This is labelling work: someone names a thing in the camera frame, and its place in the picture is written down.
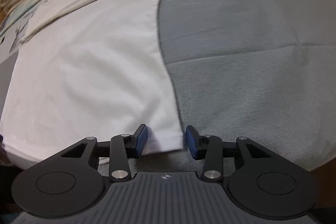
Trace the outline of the grey deer print bedsheet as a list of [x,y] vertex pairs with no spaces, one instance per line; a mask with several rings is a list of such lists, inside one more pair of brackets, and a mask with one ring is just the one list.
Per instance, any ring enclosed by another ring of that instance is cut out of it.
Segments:
[[[41,1],[1,36],[8,89]],[[183,148],[150,154],[186,170],[192,125],[246,136],[307,170],[335,158],[335,0],[160,0],[158,30]]]

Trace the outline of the white t-shirt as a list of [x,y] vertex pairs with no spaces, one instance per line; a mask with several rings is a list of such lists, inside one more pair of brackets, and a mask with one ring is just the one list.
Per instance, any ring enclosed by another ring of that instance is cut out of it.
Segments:
[[149,129],[145,153],[183,148],[159,46],[160,0],[42,0],[17,43],[2,148],[26,169],[73,143]]

